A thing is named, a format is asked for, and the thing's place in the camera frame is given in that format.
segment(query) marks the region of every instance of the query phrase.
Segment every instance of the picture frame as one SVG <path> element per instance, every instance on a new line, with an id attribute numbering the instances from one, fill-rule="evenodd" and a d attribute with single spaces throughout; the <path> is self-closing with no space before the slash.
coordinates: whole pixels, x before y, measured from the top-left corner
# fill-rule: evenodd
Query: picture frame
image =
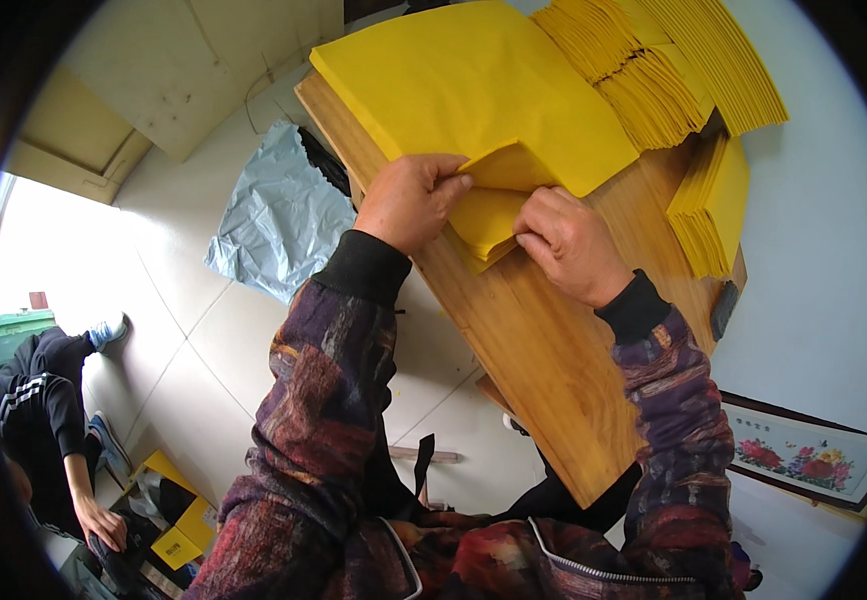
<path id="1" fill-rule="evenodd" d="M 720 391 L 734 432 L 732 472 L 859 512 L 867 503 L 867 433 Z"/>

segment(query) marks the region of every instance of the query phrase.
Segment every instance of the cardboard box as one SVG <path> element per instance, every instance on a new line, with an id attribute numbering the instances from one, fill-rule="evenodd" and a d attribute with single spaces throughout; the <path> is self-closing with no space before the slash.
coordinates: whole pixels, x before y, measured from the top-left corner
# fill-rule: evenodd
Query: cardboard box
<path id="1" fill-rule="evenodd" d="M 177 570 L 203 554 L 210 546 L 213 536 L 216 535 L 216 509 L 190 485 L 163 451 L 157 450 L 143 461 L 134 475 L 134 482 L 144 469 L 161 474 L 196 495 L 196 499 L 184 511 L 177 524 L 163 532 L 151 546 L 171 569 Z M 131 482 L 125 494 L 136 485 L 134 482 Z"/>

